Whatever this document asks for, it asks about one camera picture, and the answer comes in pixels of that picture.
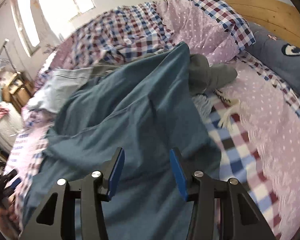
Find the person left hand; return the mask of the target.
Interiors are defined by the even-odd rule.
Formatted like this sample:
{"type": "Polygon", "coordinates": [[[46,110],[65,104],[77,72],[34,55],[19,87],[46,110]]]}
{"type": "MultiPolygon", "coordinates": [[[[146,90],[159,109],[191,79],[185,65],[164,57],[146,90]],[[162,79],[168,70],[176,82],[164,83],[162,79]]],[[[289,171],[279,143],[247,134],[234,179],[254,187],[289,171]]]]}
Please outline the person left hand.
{"type": "Polygon", "coordinates": [[[9,239],[17,239],[13,230],[10,228],[10,222],[19,226],[19,218],[14,211],[14,202],[8,201],[9,208],[0,207],[0,231],[9,239]]]}

